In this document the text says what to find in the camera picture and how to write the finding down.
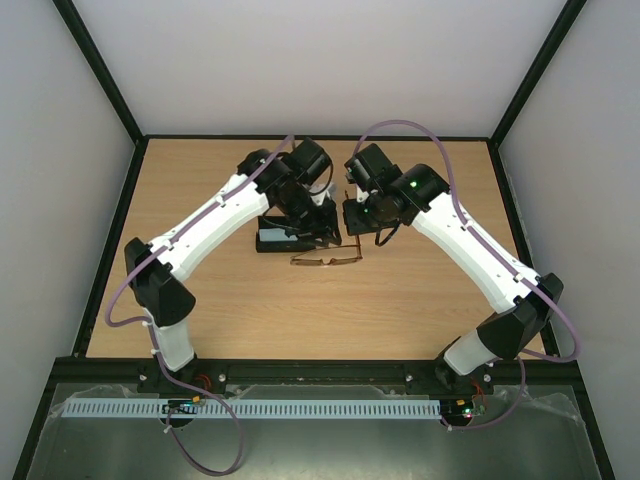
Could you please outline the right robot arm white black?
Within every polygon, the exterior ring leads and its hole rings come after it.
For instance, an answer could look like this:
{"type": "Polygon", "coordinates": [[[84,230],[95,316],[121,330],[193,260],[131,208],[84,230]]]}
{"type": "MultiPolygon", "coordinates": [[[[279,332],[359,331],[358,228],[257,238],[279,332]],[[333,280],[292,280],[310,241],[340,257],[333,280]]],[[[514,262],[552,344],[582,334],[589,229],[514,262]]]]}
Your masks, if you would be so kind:
{"type": "Polygon", "coordinates": [[[515,358],[546,326],[561,280],[520,262],[455,207],[450,185],[434,169],[417,164],[402,171],[376,144],[354,154],[345,169],[358,188],[357,198],[343,203],[349,235],[413,227],[468,275],[493,309],[438,355],[434,375],[443,389],[458,391],[481,365],[515,358]]]}

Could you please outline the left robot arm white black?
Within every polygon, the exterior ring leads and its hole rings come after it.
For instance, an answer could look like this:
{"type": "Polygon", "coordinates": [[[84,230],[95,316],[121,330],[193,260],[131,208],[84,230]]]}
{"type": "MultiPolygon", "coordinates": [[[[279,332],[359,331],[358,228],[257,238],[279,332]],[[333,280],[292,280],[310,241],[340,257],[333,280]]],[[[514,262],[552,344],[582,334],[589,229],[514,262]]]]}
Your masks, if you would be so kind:
{"type": "Polygon", "coordinates": [[[281,230],[305,243],[342,242],[336,204],[328,186],[312,186],[333,162],[306,138],[289,152],[251,152],[221,189],[185,220],[149,242],[132,239],[124,248],[127,285],[143,309],[152,354],[173,388],[202,386],[187,319],[196,305],[185,283],[200,263],[237,230],[277,208],[281,230]]]}

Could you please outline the black sunglasses case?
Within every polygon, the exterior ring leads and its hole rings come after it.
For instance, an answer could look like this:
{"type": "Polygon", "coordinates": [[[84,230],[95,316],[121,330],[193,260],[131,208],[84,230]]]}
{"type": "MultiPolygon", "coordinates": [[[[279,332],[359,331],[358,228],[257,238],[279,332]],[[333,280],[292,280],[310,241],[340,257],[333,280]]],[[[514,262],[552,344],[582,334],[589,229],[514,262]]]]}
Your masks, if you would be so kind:
{"type": "Polygon", "coordinates": [[[257,253],[303,253],[315,250],[317,245],[301,239],[297,234],[288,235],[290,221],[284,216],[266,215],[258,218],[255,235],[257,253]]]}

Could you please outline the brown sunglasses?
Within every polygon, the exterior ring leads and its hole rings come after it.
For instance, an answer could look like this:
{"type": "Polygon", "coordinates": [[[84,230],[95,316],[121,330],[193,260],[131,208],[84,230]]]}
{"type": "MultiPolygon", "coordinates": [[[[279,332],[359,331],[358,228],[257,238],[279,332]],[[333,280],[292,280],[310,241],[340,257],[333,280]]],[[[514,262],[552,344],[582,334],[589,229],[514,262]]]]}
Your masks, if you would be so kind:
{"type": "Polygon", "coordinates": [[[299,253],[290,258],[291,266],[335,267],[358,263],[363,259],[361,240],[358,235],[347,245],[323,247],[299,253]]]}

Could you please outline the light blue cleaning cloth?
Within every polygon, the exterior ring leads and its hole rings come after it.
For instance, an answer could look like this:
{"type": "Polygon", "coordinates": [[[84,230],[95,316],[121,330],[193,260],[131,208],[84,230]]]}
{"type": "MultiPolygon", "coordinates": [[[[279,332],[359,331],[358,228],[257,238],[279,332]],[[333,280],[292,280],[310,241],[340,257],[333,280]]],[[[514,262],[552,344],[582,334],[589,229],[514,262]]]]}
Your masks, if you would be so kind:
{"type": "Polygon", "coordinates": [[[258,234],[262,242],[284,242],[289,240],[285,231],[278,228],[260,229],[258,234]]]}

